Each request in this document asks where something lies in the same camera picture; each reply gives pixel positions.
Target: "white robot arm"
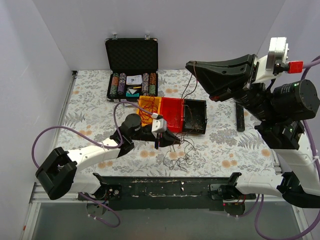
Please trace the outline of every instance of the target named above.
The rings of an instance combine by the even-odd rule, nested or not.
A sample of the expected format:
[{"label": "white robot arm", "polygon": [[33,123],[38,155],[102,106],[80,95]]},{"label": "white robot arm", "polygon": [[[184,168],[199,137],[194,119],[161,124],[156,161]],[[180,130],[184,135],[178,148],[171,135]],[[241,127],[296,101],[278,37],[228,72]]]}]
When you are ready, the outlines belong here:
[{"label": "white robot arm", "polygon": [[[213,199],[238,199],[247,194],[283,197],[301,208],[320,208],[320,182],[309,139],[301,120],[314,118],[320,101],[311,81],[302,79],[271,86],[282,72],[301,73],[302,61],[287,62],[286,37],[270,41],[268,55],[256,55],[219,62],[194,62],[186,68],[213,101],[233,98],[261,121],[255,129],[267,145],[291,167],[292,172],[271,177],[235,172],[227,184],[210,186]],[[271,85],[266,88],[266,81]]]},{"label": "white robot arm", "polygon": [[130,152],[135,146],[132,140],[154,142],[154,148],[179,144],[180,139],[169,129],[167,122],[153,113],[152,124],[141,125],[140,116],[129,114],[119,131],[101,142],[101,146],[90,145],[84,148],[64,151],[62,147],[55,148],[36,171],[35,176],[43,186],[51,200],[61,198],[66,193],[88,193],[96,199],[106,194],[107,184],[97,173],[84,174],[82,170],[105,160],[119,158]]}]

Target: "black remote control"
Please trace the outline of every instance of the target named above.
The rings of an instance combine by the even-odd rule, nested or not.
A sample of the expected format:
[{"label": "black remote control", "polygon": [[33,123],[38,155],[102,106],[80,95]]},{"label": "black remote control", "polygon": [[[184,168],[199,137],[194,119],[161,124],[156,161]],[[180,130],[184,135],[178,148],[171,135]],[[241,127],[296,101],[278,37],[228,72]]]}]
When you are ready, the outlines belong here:
[{"label": "black remote control", "polygon": [[245,128],[245,114],[244,107],[235,103],[235,113],[236,113],[236,129],[238,132],[243,132]]}]

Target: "black box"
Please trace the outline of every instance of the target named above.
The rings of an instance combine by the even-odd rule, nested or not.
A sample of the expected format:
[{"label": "black box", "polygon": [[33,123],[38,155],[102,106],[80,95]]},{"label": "black box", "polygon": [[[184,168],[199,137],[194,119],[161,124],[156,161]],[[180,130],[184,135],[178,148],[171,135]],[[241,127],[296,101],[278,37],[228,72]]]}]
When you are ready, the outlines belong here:
[{"label": "black box", "polygon": [[107,100],[119,102],[127,100],[136,102],[139,97],[127,97],[117,95],[110,96],[110,88],[113,74],[125,73],[127,76],[143,75],[144,73],[156,74],[155,96],[158,96],[158,39],[156,38],[107,38],[105,40],[106,53],[108,55],[110,76]]},{"label": "black box", "polygon": [[205,100],[184,100],[184,133],[205,134],[207,128],[207,102]]}]

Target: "table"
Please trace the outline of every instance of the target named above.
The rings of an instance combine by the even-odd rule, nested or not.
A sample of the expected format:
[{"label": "table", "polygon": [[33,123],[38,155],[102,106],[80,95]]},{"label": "table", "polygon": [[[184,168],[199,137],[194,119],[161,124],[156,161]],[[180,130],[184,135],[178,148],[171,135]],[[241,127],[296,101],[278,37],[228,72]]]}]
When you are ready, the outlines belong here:
[{"label": "table", "polygon": [[[111,71],[78,71],[73,92],[68,102],[63,125],[82,134],[103,141],[115,132],[113,108],[115,103],[107,101],[107,89]],[[158,73],[158,96],[180,98],[190,73],[187,70],[160,70]],[[191,92],[195,78],[187,89]],[[213,102],[198,84],[190,99],[207,100],[207,127],[205,135],[190,135],[195,143],[195,151],[189,153],[189,164],[183,168],[177,165],[169,169],[171,160],[183,157],[187,143],[154,149],[153,142],[134,141],[135,148],[128,154],[113,160],[104,161],[83,170],[86,174],[98,173],[101,176],[122,177],[229,177],[233,172],[250,173],[259,176],[273,176],[274,156],[264,143],[254,126],[259,121],[245,111],[245,131],[237,132],[236,106],[233,100]],[[136,109],[123,105],[117,108],[118,124]],[[57,147],[71,150],[89,146],[91,143],[62,129]]]}]

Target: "purple cable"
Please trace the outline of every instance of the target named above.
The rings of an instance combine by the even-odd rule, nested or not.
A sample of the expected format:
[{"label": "purple cable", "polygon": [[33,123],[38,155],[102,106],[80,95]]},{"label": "purple cable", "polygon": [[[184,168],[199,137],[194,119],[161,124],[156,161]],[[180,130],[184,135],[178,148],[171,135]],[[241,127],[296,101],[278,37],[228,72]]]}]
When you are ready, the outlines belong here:
[{"label": "purple cable", "polygon": [[87,199],[87,200],[89,200],[89,201],[91,201],[91,202],[93,202],[93,203],[95,203],[95,204],[98,204],[99,206],[101,206],[101,207],[109,210],[110,212],[112,212],[112,213],[116,216],[116,218],[118,219],[118,223],[117,223],[117,224],[111,224],[111,223],[109,223],[109,222],[103,220],[102,218],[97,217],[97,216],[95,216],[95,215],[93,215],[93,214],[90,214],[90,217],[97,219],[98,221],[104,223],[105,225],[107,225],[107,226],[109,226],[109,227],[111,227],[111,228],[116,228],[116,227],[118,227],[118,226],[121,224],[120,216],[118,215],[118,213],[117,213],[116,211],[114,211],[114,210],[111,209],[110,207],[102,204],[101,202],[96,201],[96,200],[92,199],[91,197],[86,196],[86,195],[83,194],[82,192],[79,192],[79,195],[80,195],[81,197],[83,197],[83,198],[85,198],[85,199]]},{"label": "purple cable", "polygon": [[[99,147],[104,147],[104,148],[106,148],[106,149],[116,149],[116,148],[119,148],[119,147],[123,144],[124,141],[123,141],[122,135],[121,135],[121,133],[120,133],[119,126],[118,126],[118,124],[117,124],[116,109],[117,109],[117,107],[118,107],[120,104],[124,104],[124,103],[130,104],[130,105],[132,105],[132,106],[140,109],[141,111],[144,111],[144,112],[146,112],[147,114],[152,115],[152,112],[149,112],[149,111],[143,109],[142,107],[140,107],[140,106],[138,106],[138,105],[136,105],[136,104],[134,104],[134,103],[132,103],[132,102],[129,102],[129,101],[121,101],[121,102],[118,102],[118,103],[114,106],[114,110],[113,110],[114,125],[115,125],[115,128],[116,128],[119,136],[120,136],[120,143],[119,143],[117,146],[102,145],[101,143],[99,143],[99,142],[97,142],[97,141],[94,141],[94,140],[88,138],[87,136],[83,135],[82,133],[80,133],[80,132],[78,132],[78,131],[70,128],[70,127],[67,127],[67,126],[51,126],[51,127],[48,127],[47,129],[45,129],[45,130],[43,130],[42,132],[39,133],[39,135],[35,138],[34,143],[33,143],[33,145],[32,145],[31,157],[32,157],[32,161],[33,161],[34,165],[36,166],[36,168],[37,168],[37,169],[40,168],[40,166],[38,165],[38,163],[37,163],[37,161],[36,161],[36,158],[35,158],[35,148],[36,148],[36,144],[37,144],[39,138],[40,138],[44,133],[46,133],[47,131],[49,131],[49,130],[51,130],[51,129],[67,129],[67,130],[69,130],[69,131],[71,131],[71,132],[73,132],[73,133],[75,133],[75,134],[78,134],[79,136],[81,136],[82,138],[86,139],[87,141],[89,141],[89,142],[91,142],[91,143],[93,143],[93,144],[95,144],[95,145],[97,145],[97,146],[99,146]],[[119,215],[117,214],[116,211],[112,210],[110,207],[102,204],[102,203],[99,202],[99,201],[96,201],[96,200],[94,200],[94,199],[92,199],[92,198],[90,198],[90,197],[87,197],[87,196],[84,195],[82,192],[79,192],[79,195],[82,196],[83,198],[89,200],[89,201],[92,201],[92,202],[95,203],[95,204],[98,204],[98,205],[102,206],[103,208],[106,208],[106,209],[109,210],[110,212],[112,212],[112,213],[116,216],[116,218],[118,219],[118,223],[117,223],[117,224],[111,224],[111,223],[103,220],[103,219],[100,218],[100,217],[96,217],[95,215],[90,214],[91,217],[97,219],[98,221],[104,223],[105,225],[107,225],[107,226],[109,226],[109,227],[111,227],[111,228],[116,228],[116,227],[118,227],[118,226],[121,224],[121,219],[120,219],[120,217],[119,217]]]},{"label": "purple cable", "polygon": [[[303,68],[305,68],[305,70],[304,70],[304,72],[303,72],[303,74],[301,76],[301,80],[306,78],[307,73],[308,73],[309,69],[312,66],[315,66],[315,65],[320,63],[320,56],[317,56],[311,63],[313,63],[313,62],[315,62],[315,63],[318,62],[318,63],[310,64],[310,65],[307,64],[307,67],[305,67],[305,65],[303,65]],[[310,130],[309,125],[308,125],[306,120],[303,120],[303,125],[304,125],[305,131],[307,133],[307,136],[309,138],[310,147],[311,147],[311,150],[312,150],[312,155],[316,156],[317,155],[317,150],[316,150],[315,141],[314,141],[314,138],[312,137],[311,130]],[[316,166],[316,169],[317,169],[317,173],[318,173],[318,177],[319,177],[319,180],[320,180],[320,163],[319,163],[318,160],[315,161],[314,163],[315,163],[315,166]],[[262,194],[261,203],[260,203],[260,206],[258,208],[258,212],[256,213],[256,216],[255,216],[255,219],[254,219],[254,227],[255,227],[256,232],[262,238],[267,239],[267,240],[296,240],[296,239],[302,238],[304,235],[310,233],[312,231],[312,229],[314,229],[317,226],[317,224],[320,222],[320,210],[319,210],[319,213],[316,216],[314,222],[306,230],[304,230],[303,232],[301,232],[301,233],[299,233],[299,234],[297,234],[295,236],[282,238],[282,239],[268,237],[268,236],[263,235],[262,232],[260,231],[260,229],[258,228],[258,220],[259,220],[259,216],[260,216],[263,204],[264,204],[264,195]]]},{"label": "purple cable", "polygon": [[32,157],[32,161],[34,163],[34,165],[39,168],[40,166],[38,165],[37,161],[36,161],[36,158],[35,158],[35,148],[36,148],[36,144],[39,140],[39,138],[44,134],[46,133],[47,131],[51,130],[51,129],[66,129],[66,130],[69,130],[75,134],[78,134],[80,137],[84,138],[85,140],[89,141],[90,143],[94,144],[94,145],[97,145],[99,147],[104,147],[106,149],[117,149],[119,148],[123,143],[124,143],[124,140],[122,138],[122,135],[120,133],[120,129],[119,129],[119,126],[117,124],[117,119],[116,119],[116,109],[117,107],[120,105],[120,104],[130,104],[138,109],[140,109],[141,111],[144,111],[146,112],[147,114],[150,114],[152,115],[152,112],[149,112],[145,109],[143,109],[142,107],[132,103],[132,102],[129,102],[129,101],[121,101],[121,102],[118,102],[115,106],[114,106],[114,109],[113,109],[113,120],[114,120],[114,125],[115,125],[115,128],[116,128],[116,131],[118,132],[119,136],[120,136],[120,143],[117,145],[117,146],[107,146],[107,145],[102,145],[101,143],[97,142],[97,141],[94,141],[90,138],[88,138],[87,136],[83,135],[82,133],[70,128],[70,127],[67,127],[67,126],[51,126],[51,127],[48,127],[46,128],[45,130],[43,130],[42,132],[39,133],[39,135],[35,138],[34,142],[33,142],[33,145],[32,145],[32,149],[31,149],[31,157]]},{"label": "purple cable", "polygon": [[[317,56],[315,59],[313,59],[311,63],[313,63],[314,61],[317,61],[317,60],[320,60],[320,55]],[[303,79],[306,78],[307,73],[309,72],[309,70],[310,70],[311,67],[305,67],[305,66],[303,65],[303,68],[305,68],[305,70],[304,70],[304,72],[302,73],[301,80],[303,80]]]},{"label": "purple cable", "polygon": [[320,64],[320,59],[319,58],[315,58],[314,60],[312,60],[312,62],[310,63],[303,63],[303,68],[304,69],[310,69],[311,67]]}]

